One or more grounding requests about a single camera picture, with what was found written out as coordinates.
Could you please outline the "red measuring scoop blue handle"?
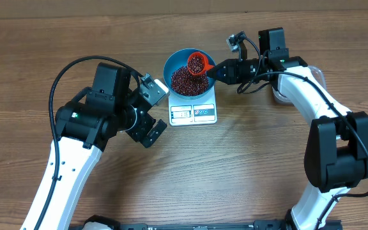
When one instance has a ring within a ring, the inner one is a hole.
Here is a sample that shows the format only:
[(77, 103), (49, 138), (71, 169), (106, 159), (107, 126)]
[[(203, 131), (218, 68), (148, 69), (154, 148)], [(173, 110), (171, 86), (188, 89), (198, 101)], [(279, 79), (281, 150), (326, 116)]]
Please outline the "red measuring scoop blue handle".
[(192, 75), (204, 75), (213, 67), (208, 57), (201, 52), (193, 52), (187, 60), (187, 69)]

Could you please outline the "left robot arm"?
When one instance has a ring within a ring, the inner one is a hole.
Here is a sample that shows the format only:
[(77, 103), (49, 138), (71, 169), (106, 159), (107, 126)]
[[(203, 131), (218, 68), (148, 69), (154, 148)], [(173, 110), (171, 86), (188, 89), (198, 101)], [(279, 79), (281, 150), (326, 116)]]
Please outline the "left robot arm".
[(149, 148), (167, 125), (149, 110), (169, 94), (149, 74), (99, 63), (92, 86), (50, 112), (53, 141), (22, 229), (68, 229), (79, 197), (109, 139), (119, 132)]

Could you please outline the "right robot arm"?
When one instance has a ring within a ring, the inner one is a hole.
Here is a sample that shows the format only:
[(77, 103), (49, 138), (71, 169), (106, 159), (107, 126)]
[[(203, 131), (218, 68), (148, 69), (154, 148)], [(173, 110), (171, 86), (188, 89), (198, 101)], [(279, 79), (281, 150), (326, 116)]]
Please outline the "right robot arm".
[(247, 57), (250, 39), (244, 32), (228, 37), (236, 59), (227, 59), (206, 73), (238, 93), (249, 86), (271, 86), (308, 122), (310, 131), (304, 156), (308, 184), (300, 200), (282, 220), (255, 220), (254, 229), (341, 229), (328, 215), (351, 189), (368, 178), (368, 115), (352, 112), (335, 100), (315, 79), (312, 68), (291, 56), (281, 27), (262, 30), (254, 44), (257, 58)]

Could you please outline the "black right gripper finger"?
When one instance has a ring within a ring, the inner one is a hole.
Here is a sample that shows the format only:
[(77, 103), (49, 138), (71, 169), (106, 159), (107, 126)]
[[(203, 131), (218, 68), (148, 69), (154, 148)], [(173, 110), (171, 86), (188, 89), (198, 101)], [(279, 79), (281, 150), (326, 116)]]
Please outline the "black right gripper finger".
[(223, 82), (227, 85), (233, 85), (237, 83), (237, 78), (236, 77), (231, 77), (231, 76), (223, 76), (223, 77), (217, 77), (216, 78), (217, 81)]
[(209, 77), (233, 77), (235, 75), (235, 60), (226, 59), (206, 72)]

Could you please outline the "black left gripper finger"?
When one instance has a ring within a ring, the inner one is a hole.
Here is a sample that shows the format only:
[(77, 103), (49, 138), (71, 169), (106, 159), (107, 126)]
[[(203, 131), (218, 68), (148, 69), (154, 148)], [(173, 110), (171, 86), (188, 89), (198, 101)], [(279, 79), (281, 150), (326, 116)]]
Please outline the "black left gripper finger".
[(161, 136), (162, 132), (167, 128), (167, 124), (161, 119), (157, 121), (156, 125), (149, 130), (149, 132), (142, 138), (141, 144), (145, 148), (150, 148), (156, 140)]
[(144, 91), (139, 93), (139, 107), (153, 107), (157, 103), (158, 93)]

